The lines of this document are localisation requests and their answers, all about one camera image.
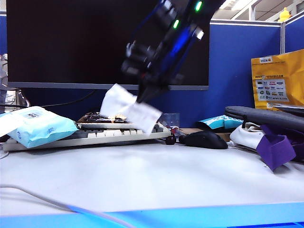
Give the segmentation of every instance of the light blue wet wipes pack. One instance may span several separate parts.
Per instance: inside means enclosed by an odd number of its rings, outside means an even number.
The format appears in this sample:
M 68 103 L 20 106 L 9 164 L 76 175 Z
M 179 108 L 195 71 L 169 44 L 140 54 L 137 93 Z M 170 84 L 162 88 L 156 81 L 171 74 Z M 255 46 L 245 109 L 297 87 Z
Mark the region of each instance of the light blue wet wipes pack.
M 226 115 L 221 115 L 206 120 L 201 120 L 200 122 L 205 123 L 211 129 L 217 129 L 220 127 L 224 127 L 225 129 L 237 128 L 243 123 L 242 120 L 231 118 Z
M 72 120 L 38 106 L 20 109 L 5 115 L 11 115 L 11 119 L 23 122 L 8 135 L 27 148 L 68 137 L 78 130 Z

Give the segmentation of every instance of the black monitor screen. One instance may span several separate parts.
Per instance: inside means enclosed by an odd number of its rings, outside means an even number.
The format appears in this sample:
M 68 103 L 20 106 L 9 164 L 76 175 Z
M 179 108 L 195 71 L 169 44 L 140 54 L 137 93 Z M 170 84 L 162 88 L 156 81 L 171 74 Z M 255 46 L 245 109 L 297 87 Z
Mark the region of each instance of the black monitor screen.
M 125 47 L 132 32 L 158 2 L 8 1 L 9 85 L 136 85 L 136 78 L 124 76 L 120 71 Z M 183 8 L 188 1 L 172 2 Z M 209 23 L 199 25 L 205 35 L 194 44 L 180 70 L 184 75 L 183 86 L 208 85 Z M 138 31 L 136 40 L 156 48 L 164 35 L 165 31 L 152 18 Z

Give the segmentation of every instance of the white desk surface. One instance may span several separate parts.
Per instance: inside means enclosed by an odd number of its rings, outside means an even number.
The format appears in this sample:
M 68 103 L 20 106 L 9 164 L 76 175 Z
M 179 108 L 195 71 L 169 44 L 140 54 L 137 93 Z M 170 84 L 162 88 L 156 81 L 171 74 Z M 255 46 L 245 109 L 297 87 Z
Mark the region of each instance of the white desk surface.
M 163 142 L 12 152 L 1 183 L 95 211 L 304 201 L 304 164 L 272 172 L 253 152 Z M 1 189 L 1 215 L 65 213 Z

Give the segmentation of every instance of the glass cup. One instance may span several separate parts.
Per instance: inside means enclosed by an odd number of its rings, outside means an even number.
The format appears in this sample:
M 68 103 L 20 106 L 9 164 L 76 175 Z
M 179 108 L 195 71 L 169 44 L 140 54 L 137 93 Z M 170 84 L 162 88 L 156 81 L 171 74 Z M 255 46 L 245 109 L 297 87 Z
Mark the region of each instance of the glass cup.
M 173 134 L 178 134 L 180 127 L 179 113 L 163 113 L 159 118 L 159 122 L 169 128 Z

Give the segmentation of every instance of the black mouse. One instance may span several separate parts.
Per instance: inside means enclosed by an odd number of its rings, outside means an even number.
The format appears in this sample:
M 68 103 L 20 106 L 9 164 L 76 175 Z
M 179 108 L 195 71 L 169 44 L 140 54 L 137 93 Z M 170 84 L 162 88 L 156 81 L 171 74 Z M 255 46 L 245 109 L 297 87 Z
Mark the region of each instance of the black mouse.
M 186 146 L 203 147 L 209 149 L 227 149 L 227 143 L 217 134 L 210 131 L 191 133 L 183 139 Z

